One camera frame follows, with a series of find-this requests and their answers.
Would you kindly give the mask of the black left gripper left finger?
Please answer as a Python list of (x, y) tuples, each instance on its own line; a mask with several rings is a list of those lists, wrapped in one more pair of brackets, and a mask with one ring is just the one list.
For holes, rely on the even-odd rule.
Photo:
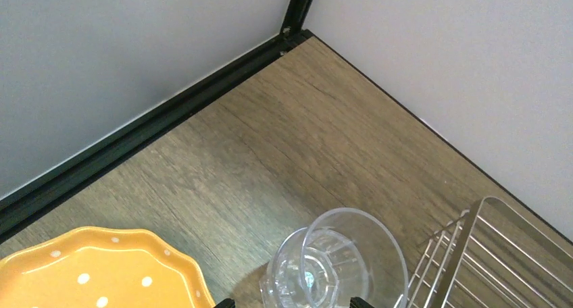
[(235, 308), (235, 300), (231, 298), (226, 298), (220, 301), (214, 308)]

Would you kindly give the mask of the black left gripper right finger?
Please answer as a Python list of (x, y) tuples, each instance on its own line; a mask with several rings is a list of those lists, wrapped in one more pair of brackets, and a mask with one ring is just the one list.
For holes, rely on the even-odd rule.
[(372, 308), (371, 304), (369, 304), (367, 301), (365, 301), (364, 299), (362, 299), (360, 297), (351, 297), (349, 307), (350, 308)]

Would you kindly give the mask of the clear plastic cup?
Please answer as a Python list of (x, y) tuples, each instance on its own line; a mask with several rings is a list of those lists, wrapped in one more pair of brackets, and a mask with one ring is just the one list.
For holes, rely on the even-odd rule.
[(350, 207), (323, 213), (290, 234), (260, 280), (264, 307), (405, 307), (409, 276), (402, 250), (373, 215)]

